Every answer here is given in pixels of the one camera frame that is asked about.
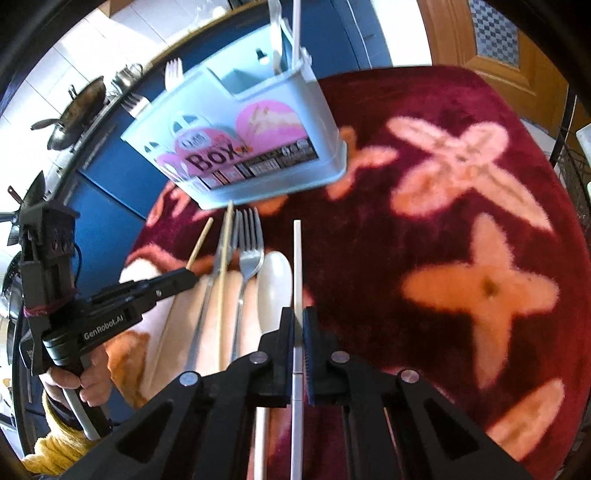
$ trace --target yellow sleeve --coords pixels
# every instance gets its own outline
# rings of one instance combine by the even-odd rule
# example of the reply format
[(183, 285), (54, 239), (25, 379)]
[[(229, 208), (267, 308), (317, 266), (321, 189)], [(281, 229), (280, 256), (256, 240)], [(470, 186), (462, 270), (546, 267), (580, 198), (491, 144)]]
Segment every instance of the yellow sleeve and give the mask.
[(84, 432), (78, 432), (65, 425), (49, 406), (45, 392), (43, 392), (43, 408), (51, 431), (45, 438), (37, 440), (35, 453), (27, 455), (22, 463), (31, 473), (61, 475), (96, 442), (87, 439)]

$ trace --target frying pan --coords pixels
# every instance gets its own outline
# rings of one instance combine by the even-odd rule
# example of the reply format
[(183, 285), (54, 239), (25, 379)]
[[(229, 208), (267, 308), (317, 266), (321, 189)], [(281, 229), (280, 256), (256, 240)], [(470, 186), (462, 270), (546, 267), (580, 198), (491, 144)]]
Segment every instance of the frying pan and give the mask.
[(65, 150), (72, 146), (105, 103), (106, 87), (102, 76), (86, 85), (80, 93), (76, 93), (73, 85), (68, 92), (72, 102), (60, 118), (48, 118), (31, 125), (31, 130), (55, 125), (47, 141), (48, 150)]
[[(12, 190), (12, 187), (8, 189), (9, 193), (14, 197), (17, 198), (18, 196)], [(43, 200), (45, 197), (45, 177), (43, 172), (39, 172), (39, 175), (33, 180), (31, 186), (27, 190), (25, 197), (20, 202), (21, 207), (23, 205), (30, 206), (35, 205)], [(0, 223), (2, 222), (12, 222), (12, 228), (10, 233), (8, 234), (8, 243), (7, 245), (10, 247), (11, 245), (16, 245), (18, 243), (18, 234), (19, 234), (19, 214), (21, 211), (21, 207), (14, 212), (0, 212)]]

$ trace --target white ceramic spoon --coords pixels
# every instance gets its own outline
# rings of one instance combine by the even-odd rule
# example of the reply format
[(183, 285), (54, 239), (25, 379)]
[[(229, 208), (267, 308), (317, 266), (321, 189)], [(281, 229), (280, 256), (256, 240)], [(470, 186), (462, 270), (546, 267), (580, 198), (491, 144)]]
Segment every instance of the white ceramic spoon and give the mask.
[[(291, 305), (292, 275), (289, 260), (281, 252), (265, 255), (257, 282), (257, 309), (261, 334), (279, 328), (281, 309)], [(255, 422), (255, 480), (267, 476), (267, 431), (269, 409), (256, 409)]]

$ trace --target white container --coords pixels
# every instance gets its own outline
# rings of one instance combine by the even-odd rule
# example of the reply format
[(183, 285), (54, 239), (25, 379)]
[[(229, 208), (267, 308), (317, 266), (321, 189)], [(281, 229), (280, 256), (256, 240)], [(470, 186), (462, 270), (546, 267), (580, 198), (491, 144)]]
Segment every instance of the white container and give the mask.
[(282, 73), (272, 71), (267, 25), (186, 72), (121, 136), (202, 209), (322, 186), (345, 173), (346, 145), (311, 58), (302, 48), (291, 67), (285, 20), (281, 29)]

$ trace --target silver fork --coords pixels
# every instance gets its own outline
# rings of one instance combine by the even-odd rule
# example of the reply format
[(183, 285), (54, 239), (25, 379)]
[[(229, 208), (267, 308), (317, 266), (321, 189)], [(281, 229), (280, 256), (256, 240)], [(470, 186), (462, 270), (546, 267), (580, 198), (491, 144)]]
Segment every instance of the silver fork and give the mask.
[(183, 61), (181, 59), (170, 60), (164, 69), (164, 87), (170, 92), (183, 82)]
[(261, 218), (258, 210), (248, 209), (236, 213), (236, 223), (240, 223), (238, 229), (238, 248), (240, 250), (240, 273), (242, 284), (238, 293), (238, 305), (236, 307), (236, 320), (234, 324), (234, 339), (232, 341), (232, 356), (230, 361), (238, 358), (240, 352), (240, 330), (242, 327), (242, 311), (244, 308), (244, 291), (246, 284), (261, 269), (265, 257), (265, 245), (262, 241)]
[[(226, 223), (226, 215), (224, 215), (224, 221), (222, 225)], [(236, 247), (238, 245), (238, 221), (234, 219), (234, 226), (232, 228), (232, 240), (228, 245), (228, 257), (227, 257), (227, 264), (230, 263), (232, 260), (232, 255), (236, 251)], [(223, 228), (220, 232), (220, 238), (217, 241), (217, 250), (216, 256), (213, 259), (213, 270), (212, 274), (209, 276), (207, 281), (207, 286), (205, 287), (205, 295), (203, 296), (203, 303), (201, 304), (201, 309), (199, 310), (199, 318), (197, 319), (197, 326), (195, 328), (195, 332), (193, 333), (193, 339), (191, 340), (191, 346), (189, 347), (189, 355), (187, 357), (187, 362), (185, 363), (185, 370), (193, 370), (195, 369), (195, 365), (197, 363), (197, 357), (199, 356), (199, 344), (201, 342), (201, 335), (203, 333), (203, 324), (205, 323), (205, 317), (207, 316), (207, 308), (209, 307), (209, 300), (212, 296), (213, 284), (218, 277), (220, 270), (222, 269), (222, 251), (223, 251)]]
[(150, 104), (150, 101), (137, 93), (129, 93), (121, 101), (121, 106), (124, 110), (129, 113), (132, 117), (137, 118), (138, 115)]

